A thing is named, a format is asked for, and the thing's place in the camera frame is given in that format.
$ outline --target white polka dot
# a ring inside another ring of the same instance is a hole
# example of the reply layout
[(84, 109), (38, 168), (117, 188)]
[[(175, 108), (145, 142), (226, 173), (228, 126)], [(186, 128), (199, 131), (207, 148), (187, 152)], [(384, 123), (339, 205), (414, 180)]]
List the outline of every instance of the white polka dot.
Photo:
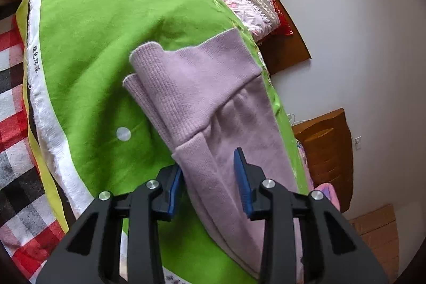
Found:
[(116, 135), (119, 140), (128, 141), (131, 138), (132, 133), (126, 127), (119, 127), (116, 131)]

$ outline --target wooden furniture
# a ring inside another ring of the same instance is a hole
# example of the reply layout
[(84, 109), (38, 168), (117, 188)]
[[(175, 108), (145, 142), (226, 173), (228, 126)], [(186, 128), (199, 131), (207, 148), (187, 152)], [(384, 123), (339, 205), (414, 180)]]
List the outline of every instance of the wooden furniture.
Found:
[(265, 60), (266, 67), (270, 74), (284, 70), (289, 66), (297, 64), (306, 59), (310, 59), (310, 54), (305, 43), (300, 36), (299, 31), (291, 21), (287, 11), (285, 11), (280, 0), (275, 0), (280, 10), (284, 13), (285, 18), (293, 30), (292, 36), (275, 35), (268, 37), (260, 46), (260, 51)]
[(352, 199), (354, 162), (345, 111), (340, 108), (295, 125), (293, 133), (305, 149), (314, 186), (333, 184), (341, 212), (347, 211)]
[(393, 283), (399, 271), (399, 239), (392, 205), (350, 220), (350, 223), (371, 248)]

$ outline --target red black and white checkered cloth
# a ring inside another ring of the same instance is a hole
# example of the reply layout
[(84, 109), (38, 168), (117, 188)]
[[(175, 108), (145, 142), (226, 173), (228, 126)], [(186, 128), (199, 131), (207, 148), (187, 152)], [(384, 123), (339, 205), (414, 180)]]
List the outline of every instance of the red black and white checkered cloth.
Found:
[(63, 237), (28, 143), (22, 99), (23, 42), (15, 16), (0, 21), (0, 241), (35, 283)]

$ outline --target folded pink garment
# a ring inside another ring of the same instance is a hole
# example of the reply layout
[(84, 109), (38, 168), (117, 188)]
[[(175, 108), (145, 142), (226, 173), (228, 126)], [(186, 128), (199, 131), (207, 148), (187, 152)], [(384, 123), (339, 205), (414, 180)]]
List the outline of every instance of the folded pink garment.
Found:
[[(294, 192), (297, 186), (261, 70), (238, 30), (177, 51), (149, 42), (133, 51), (130, 62), (136, 74), (123, 84), (173, 152), (207, 232), (256, 275), (264, 223), (248, 220), (242, 211), (235, 148), (268, 178)], [(300, 254), (299, 237), (297, 248)]]

